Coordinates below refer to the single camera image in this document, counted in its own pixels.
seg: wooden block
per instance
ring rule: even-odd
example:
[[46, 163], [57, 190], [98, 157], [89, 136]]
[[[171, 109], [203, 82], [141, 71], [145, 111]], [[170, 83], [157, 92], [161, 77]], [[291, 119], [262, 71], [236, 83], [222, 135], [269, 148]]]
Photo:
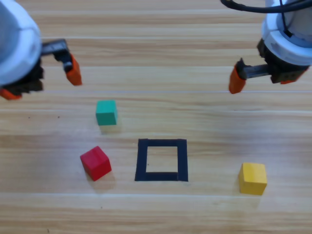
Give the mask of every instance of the wooden block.
[[117, 108], [114, 100], [104, 100], [97, 102], [97, 123], [103, 125], [117, 125]]
[[238, 179], [242, 194], [262, 195], [268, 184], [265, 165], [259, 163], [244, 162]]
[[96, 181], [112, 170], [108, 156], [100, 147], [95, 147], [80, 156], [86, 173]]

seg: black tape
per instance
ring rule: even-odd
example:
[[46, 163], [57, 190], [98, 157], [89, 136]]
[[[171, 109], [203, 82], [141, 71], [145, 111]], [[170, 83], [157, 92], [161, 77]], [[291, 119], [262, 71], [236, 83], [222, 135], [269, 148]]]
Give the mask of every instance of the black tape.
[[[185, 139], [139, 139], [135, 181], [188, 181]], [[178, 172], [146, 172], [148, 147], [177, 147]]]

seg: black cable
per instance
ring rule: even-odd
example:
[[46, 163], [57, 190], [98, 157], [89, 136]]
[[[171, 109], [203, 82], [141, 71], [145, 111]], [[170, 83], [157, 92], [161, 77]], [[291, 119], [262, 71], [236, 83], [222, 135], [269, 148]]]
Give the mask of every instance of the black cable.
[[[283, 7], [283, 0], [279, 0], [279, 3], [281, 7]], [[286, 20], [285, 20], [285, 14], [282, 12], [282, 20], [283, 20], [283, 25], [284, 25], [284, 30], [287, 31], [287, 25], [286, 25]]]
[[[283, 0], [279, 0], [279, 3], [280, 3], [280, 6], [283, 7]], [[288, 30], [288, 26], [286, 25], [286, 20], [285, 20], [285, 13], [282, 12], [281, 13], [282, 15], [282, 20], [283, 20], [283, 26], [284, 26], [284, 33], [288, 36], [288, 37], [291, 37], [293, 34]]]
[[220, 1], [223, 5], [233, 10], [263, 13], [263, 14], [286, 13], [286, 12], [299, 11], [302, 9], [312, 7], [312, 0], [298, 0], [296, 2], [287, 3], [283, 6], [271, 6], [271, 7], [245, 6], [243, 4], [238, 4], [234, 2], [233, 0], [220, 0]]

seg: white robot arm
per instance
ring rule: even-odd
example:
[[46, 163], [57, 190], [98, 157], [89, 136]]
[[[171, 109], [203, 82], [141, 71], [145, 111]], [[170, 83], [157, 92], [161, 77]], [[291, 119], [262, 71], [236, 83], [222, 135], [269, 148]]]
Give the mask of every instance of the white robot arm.
[[263, 8], [221, 2], [234, 10], [266, 14], [257, 48], [267, 64], [237, 62], [230, 77], [232, 94], [241, 92], [246, 80], [254, 77], [271, 75], [272, 83], [295, 82], [312, 65], [312, 0], [266, 0]]
[[66, 41], [42, 43], [40, 30], [26, 10], [14, 0], [0, 0], [0, 96], [12, 100], [43, 90], [41, 57], [51, 54], [63, 63], [68, 80], [81, 85], [79, 65]]

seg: wood grain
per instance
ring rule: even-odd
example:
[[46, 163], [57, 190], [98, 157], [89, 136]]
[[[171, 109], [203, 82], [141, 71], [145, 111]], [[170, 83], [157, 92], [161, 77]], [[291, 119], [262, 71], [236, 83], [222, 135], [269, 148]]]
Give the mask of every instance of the wood grain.
[[[44, 92], [0, 100], [1, 234], [312, 232], [311, 71], [228, 92], [238, 59], [263, 63], [263, 15], [218, 0], [20, 3], [43, 40], [67, 39], [84, 85], [44, 58]], [[97, 125], [106, 99], [117, 126]], [[139, 138], [187, 139], [189, 182], [135, 182]], [[92, 182], [79, 156], [97, 145], [113, 172]], [[174, 154], [149, 150], [148, 170], [176, 170]], [[266, 165], [263, 196], [239, 193], [243, 162]]]

